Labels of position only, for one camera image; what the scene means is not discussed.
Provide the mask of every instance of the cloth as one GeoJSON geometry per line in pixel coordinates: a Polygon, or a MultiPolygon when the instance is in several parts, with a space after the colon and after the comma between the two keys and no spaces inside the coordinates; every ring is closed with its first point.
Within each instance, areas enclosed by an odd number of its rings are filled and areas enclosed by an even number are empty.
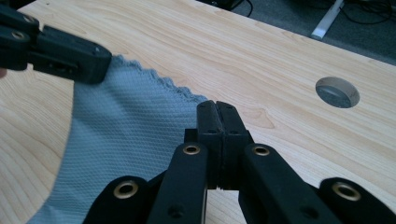
{"type": "Polygon", "coordinates": [[[71,130],[52,192],[29,223],[81,223],[115,178],[166,170],[205,101],[139,62],[113,57],[104,82],[76,83],[71,130]]]}

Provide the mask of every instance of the wood grain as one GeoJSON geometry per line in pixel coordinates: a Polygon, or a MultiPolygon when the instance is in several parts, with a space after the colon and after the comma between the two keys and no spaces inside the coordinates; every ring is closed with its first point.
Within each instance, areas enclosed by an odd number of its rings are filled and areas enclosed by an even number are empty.
{"type": "MultiPolygon", "coordinates": [[[[178,86],[235,105],[256,142],[306,182],[351,179],[396,211],[396,67],[189,0],[38,0],[22,12],[137,59],[178,86]],[[352,83],[348,109],[323,77],[352,83]]],[[[33,72],[0,81],[0,222],[45,201],[68,134],[72,82],[33,72]]],[[[206,223],[244,223],[236,192],[209,192],[206,223]]]]}

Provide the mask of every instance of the blue cloth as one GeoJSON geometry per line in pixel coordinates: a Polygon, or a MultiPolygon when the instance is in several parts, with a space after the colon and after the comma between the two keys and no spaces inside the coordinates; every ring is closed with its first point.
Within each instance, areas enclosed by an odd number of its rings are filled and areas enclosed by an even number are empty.
{"type": "Polygon", "coordinates": [[[205,101],[170,78],[113,57],[103,83],[76,83],[71,130],[51,195],[29,223],[81,223],[105,186],[165,170],[205,101]]]}

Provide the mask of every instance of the light wood surface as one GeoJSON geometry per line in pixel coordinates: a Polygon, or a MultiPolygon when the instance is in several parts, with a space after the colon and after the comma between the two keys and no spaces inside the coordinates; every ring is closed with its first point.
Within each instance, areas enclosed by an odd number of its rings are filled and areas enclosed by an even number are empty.
{"type": "MultiPolygon", "coordinates": [[[[192,0],[38,0],[21,11],[235,105],[306,182],[345,177],[396,211],[395,66],[192,0]],[[349,81],[361,100],[322,102],[323,77],[349,81]]],[[[31,68],[0,80],[0,223],[26,222],[50,194],[72,89],[31,68]]],[[[208,195],[206,223],[245,222],[237,192],[208,195]]]]}

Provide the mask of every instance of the gray-blue towel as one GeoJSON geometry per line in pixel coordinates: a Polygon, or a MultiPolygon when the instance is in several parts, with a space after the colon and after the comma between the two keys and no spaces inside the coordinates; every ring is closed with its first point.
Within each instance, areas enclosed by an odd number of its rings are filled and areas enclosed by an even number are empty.
{"type": "Polygon", "coordinates": [[[71,130],[52,192],[29,223],[81,223],[113,179],[164,171],[205,101],[152,69],[113,57],[103,83],[76,83],[71,130]]]}

